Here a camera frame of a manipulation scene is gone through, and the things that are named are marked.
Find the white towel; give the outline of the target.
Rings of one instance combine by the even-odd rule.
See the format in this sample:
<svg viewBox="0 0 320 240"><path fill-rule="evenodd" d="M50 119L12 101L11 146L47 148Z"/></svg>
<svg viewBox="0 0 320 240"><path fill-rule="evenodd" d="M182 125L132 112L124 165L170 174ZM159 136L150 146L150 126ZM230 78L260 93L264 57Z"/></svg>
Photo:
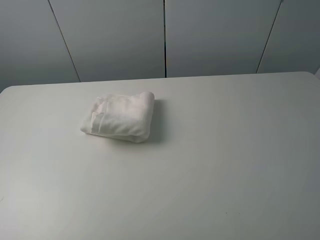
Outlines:
<svg viewBox="0 0 320 240"><path fill-rule="evenodd" d="M155 95L97 97L80 130L89 135L142 143L149 138Z"/></svg>

